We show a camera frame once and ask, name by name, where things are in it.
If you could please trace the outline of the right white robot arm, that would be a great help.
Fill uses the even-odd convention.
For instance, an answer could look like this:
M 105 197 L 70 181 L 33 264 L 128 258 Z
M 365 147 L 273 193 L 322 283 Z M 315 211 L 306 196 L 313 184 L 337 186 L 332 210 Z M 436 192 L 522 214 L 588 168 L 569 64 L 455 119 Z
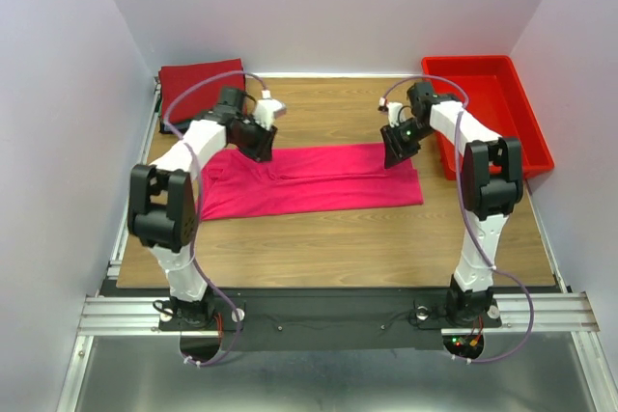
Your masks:
M 412 84 L 407 98 L 408 118 L 404 104 L 390 101 L 388 95 L 379 100 L 379 110 L 388 118 L 380 129 L 384 167 L 390 169 L 415 156 L 421 140 L 434 132 L 453 144 L 465 232 L 444 313 L 450 323 L 466 325 L 492 306 L 502 229 L 523 196 L 521 143 L 480 123 L 466 109 L 468 98 L 438 94 L 429 81 Z

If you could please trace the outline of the pink t shirt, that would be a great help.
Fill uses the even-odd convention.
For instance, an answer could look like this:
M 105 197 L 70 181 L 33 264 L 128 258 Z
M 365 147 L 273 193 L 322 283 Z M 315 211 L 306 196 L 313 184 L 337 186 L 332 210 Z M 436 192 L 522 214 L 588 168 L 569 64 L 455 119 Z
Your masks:
M 424 203 L 411 162 L 385 169 L 381 144 L 278 149 L 265 163 L 227 149 L 202 176 L 203 221 Z

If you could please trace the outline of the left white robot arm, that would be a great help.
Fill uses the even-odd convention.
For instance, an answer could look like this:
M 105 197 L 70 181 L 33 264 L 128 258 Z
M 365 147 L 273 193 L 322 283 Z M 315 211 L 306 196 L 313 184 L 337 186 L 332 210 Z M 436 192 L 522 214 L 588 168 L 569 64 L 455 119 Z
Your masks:
M 216 318 L 211 284 L 195 257 L 202 170 L 230 145 L 256 162 L 271 160 L 274 123 L 286 112 L 268 90 L 251 111 L 246 98 L 239 89 L 223 89 L 216 104 L 199 113 L 168 152 L 131 169 L 127 229 L 156 258 L 167 279 L 170 297 L 154 305 L 162 322 L 203 329 Z

